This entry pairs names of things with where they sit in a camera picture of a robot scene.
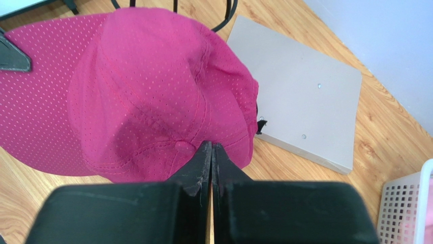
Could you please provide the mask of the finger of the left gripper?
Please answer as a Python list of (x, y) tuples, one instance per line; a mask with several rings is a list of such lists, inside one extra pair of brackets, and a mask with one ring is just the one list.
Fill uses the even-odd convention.
[(30, 72), (32, 61), (5, 36), (1, 28), (1, 70), (14, 72)]

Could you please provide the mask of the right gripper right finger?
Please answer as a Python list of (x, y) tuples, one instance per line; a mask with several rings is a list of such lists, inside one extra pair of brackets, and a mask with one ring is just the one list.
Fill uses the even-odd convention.
[(215, 243), (379, 243), (357, 190), (335, 181), (253, 180), (215, 144)]

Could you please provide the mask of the magenta baseball cap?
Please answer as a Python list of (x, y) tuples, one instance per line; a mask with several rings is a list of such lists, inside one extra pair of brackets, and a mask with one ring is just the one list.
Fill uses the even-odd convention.
[(196, 20), (123, 8), (6, 33), (32, 60), (1, 71), (1, 147), (39, 171), (166, 180), (203, 141), (240, 168), (253, 155), (259, 85)]

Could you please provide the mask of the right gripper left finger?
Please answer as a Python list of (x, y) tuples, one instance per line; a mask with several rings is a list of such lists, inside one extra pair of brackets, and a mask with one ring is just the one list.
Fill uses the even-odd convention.
[(57, 188), (26, 243), (206, 243), (211, 151), (203, 142), (166, 181)]

